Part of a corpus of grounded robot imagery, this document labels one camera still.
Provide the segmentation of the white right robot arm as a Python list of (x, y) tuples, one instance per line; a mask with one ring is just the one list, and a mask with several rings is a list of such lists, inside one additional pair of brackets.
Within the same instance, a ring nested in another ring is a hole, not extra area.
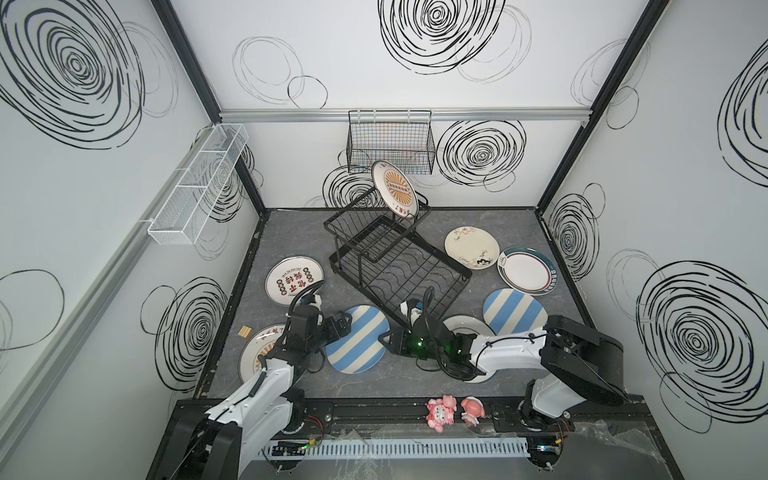
[(483, 303), (475, 326), (452, 327), (431, 310), (434, 292), (401, 306), (407, 322), (379, 336), (389, 352), (433, 360), (438, 371), (465, 383), (481, 383), (504, 370), (537, 370), (518, 407), (523, 425), (543, 431), (561, 423), (584, 402), (621, 406), (623, 346), (596, 329), (562, 315), (548, 314), (532, 295), (497, 289)]

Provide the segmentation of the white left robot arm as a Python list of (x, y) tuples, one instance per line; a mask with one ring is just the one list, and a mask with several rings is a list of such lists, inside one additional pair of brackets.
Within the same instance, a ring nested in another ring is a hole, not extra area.
[(283, 333), (259, 356), (261, 369), (205, 412), (183, 416), (150, 479), (237, 479), (279, 431), (301, 424), (304, 399), (294, 384), (311, 358), (351, 332), (351, 316), (326, 316), (318, 294), (322, 280), (291, 301)]

